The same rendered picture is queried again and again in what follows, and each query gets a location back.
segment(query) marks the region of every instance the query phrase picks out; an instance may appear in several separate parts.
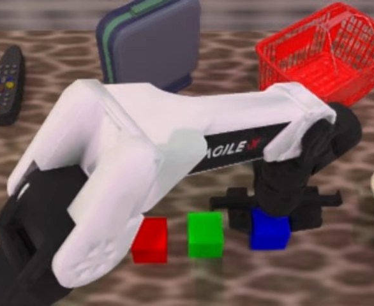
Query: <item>table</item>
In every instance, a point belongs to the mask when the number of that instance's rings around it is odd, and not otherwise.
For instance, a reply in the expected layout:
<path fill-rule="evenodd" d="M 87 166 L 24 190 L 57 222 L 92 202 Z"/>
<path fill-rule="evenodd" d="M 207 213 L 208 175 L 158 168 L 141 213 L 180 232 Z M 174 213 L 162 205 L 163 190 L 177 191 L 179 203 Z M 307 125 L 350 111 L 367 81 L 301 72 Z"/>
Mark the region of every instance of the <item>table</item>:
<path fill-rule="evenodd" d="M 203 33 L 194 83 L 183 93 L 256 90 L 253 46 L 262 32 Z M 20 120 L 0 128 L 0 208 L 6 179 L 62 90 L 78 78 L 101 78 L 91 32 L 0 32 L 0 55 L 18 43 L 27 61 L 26 98 Z M 227 187 L 250 187 L 246 165 L 184 179 L 149 214 L 169 221 L 167 265 L 134 265 L 127 257 L 112 273 L 76 289 L 58 306 L 368 306 L 374 305 L 374 90 L 352 108 L 364 125 L 363 141 L 313 177 L 322 192 L 343 192 L 345 204 L 328 208 L 324 227 L 295 234 L 287 250 L 250 252 L 246 237 L 226 231 L 223 263 L 194 267 L 187 257 L 186 213 L 207 209 L 208 197 Z M 198 282 L 197 273 L 202 272 Z"/>

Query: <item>cube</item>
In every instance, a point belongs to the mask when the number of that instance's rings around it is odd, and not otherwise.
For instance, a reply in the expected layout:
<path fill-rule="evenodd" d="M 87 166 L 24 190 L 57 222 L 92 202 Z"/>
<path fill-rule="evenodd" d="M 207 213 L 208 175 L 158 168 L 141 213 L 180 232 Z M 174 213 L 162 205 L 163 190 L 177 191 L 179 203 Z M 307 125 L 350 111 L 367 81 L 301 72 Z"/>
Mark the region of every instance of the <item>cube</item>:
<path fill-rule="evenodd" d="M 250 248 L 257 251 L 284 250 L 290 239 L 288 217 L 273 217 L 253 208 Z"/>
<path fill-rule="evenodd" d="M 224 248 L 221 212 L 191 212 L 187 215 L 188 256 L 221 258 Z"/>
<path fill-rule="evenodd" d="M 146 217 L 131 246 L 134 263 L 167 262 L 167 219 Z"/>

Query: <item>red basket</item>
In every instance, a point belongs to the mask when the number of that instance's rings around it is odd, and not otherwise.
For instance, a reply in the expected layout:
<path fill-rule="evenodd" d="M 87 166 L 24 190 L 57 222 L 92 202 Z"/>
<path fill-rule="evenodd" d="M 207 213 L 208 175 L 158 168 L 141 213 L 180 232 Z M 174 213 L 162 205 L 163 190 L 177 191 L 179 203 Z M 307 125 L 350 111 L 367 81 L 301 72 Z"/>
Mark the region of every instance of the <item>red basket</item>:
<path fill-rule="evenodd" d="M 260 41 L 259 88 L 299 82 L 325 102 L 353 105 L 374 87 L 374 20 L 334 3 Z"/>

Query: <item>robotic arm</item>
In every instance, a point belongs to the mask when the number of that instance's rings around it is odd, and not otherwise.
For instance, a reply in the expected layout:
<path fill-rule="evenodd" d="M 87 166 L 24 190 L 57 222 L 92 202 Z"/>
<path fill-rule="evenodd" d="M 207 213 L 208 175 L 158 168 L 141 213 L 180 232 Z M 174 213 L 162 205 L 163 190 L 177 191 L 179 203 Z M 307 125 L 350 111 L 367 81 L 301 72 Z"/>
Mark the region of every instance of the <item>robotic arm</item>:
<path fill-rule="evenodd" d="M 296 159 L 303 136 L 318 121 L 335 124 L 335 110 L 297 83 L 188 97 L 150 84 L 74 82 L 8 180 L 10 199 L 0 213 L 0 264 L 15 273 L 8 276 L 14 283 L 3 286 L 25 300 L 3 295 L 0 306 L 49 306 L 67 288 L 99 279 L 124 258 L 143 213 L 197 165 L 227 155 L 234 158 L 202 169 L 262 156 L 268 163 Z M 221 145 L 217 154 L 211 147 L 213 136 L 260 130 L 260 154 L 250 159 L 245 150 L 254 148 L 244 140 L 234 149 Z M 31 288 L 16 285 L 21 280 Z M 57 293 L 41 293 L 40 284 Z"/>

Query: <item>remote control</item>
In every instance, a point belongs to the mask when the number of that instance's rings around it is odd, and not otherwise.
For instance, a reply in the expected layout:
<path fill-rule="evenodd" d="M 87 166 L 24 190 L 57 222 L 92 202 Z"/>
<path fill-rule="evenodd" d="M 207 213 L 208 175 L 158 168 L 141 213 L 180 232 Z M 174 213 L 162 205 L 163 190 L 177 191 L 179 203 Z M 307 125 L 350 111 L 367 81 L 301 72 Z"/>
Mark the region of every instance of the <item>remote control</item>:
<path fill-rule="evenodd" d="M 0 126 L 9 126 L 17 120 L 24 82 L 24 57 L 20 47 L 13 45 L 0 59 Z"/>

